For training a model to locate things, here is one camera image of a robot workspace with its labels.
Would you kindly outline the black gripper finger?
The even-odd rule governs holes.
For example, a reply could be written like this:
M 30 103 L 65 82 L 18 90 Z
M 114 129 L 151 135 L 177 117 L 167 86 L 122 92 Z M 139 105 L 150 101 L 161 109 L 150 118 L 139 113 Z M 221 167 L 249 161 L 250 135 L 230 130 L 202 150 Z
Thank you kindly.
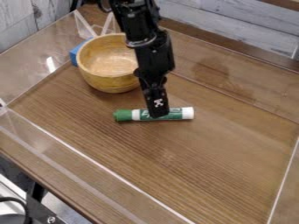
M 170 104 L 165 85 L 154 84 L 149 86 L 146 82 L 141 80 L 141 87 L 150 116 L 153 118 L 167 116 L 170 113 Z

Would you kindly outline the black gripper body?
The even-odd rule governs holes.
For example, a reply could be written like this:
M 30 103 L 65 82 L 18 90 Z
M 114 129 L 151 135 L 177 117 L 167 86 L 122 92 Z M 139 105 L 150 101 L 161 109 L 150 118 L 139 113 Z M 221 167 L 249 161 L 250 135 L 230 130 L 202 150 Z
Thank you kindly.
M 141 80 L 142 89 L 161 87 L 165 84 L 166 75 L 174 70 L 174 48 L 167 30 L 133 34 L 135 44 L 135 56 L 138 69 L 135 76 Z

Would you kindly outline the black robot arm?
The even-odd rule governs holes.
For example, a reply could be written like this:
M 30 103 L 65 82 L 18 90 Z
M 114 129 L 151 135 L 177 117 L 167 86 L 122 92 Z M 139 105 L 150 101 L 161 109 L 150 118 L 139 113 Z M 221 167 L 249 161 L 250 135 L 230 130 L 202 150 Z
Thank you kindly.
M 170 113 L 165 88 L 167 74 L 176 69 L 174 47 L 167 30 L 159 28 L 161 8 L 155 0 L 97 0 L 103 12 L 114 13 L 126 45 L 135 50 L 139 79 L 150 116 Z

